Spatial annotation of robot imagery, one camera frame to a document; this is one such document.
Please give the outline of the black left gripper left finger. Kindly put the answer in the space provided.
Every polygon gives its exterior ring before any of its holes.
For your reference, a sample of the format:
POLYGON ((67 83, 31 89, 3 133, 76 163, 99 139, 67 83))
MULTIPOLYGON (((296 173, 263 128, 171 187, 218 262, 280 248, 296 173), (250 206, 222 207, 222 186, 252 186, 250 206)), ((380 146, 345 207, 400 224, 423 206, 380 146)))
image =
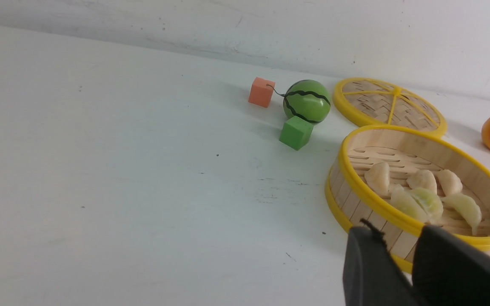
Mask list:
POLYGON ((384 233, 368 220, 351 227, 342 282, 347 306, 418 306, 419 296, 389 252, 384 233))

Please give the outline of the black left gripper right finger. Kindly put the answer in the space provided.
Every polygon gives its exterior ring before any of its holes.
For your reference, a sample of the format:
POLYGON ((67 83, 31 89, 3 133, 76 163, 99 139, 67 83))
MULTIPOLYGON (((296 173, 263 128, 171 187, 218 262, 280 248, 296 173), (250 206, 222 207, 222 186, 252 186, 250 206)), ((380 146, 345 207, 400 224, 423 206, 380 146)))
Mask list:
POLYGON ((426 225, 413 258, 412 283, 430 306, 490 306, 490 256, 426 225))

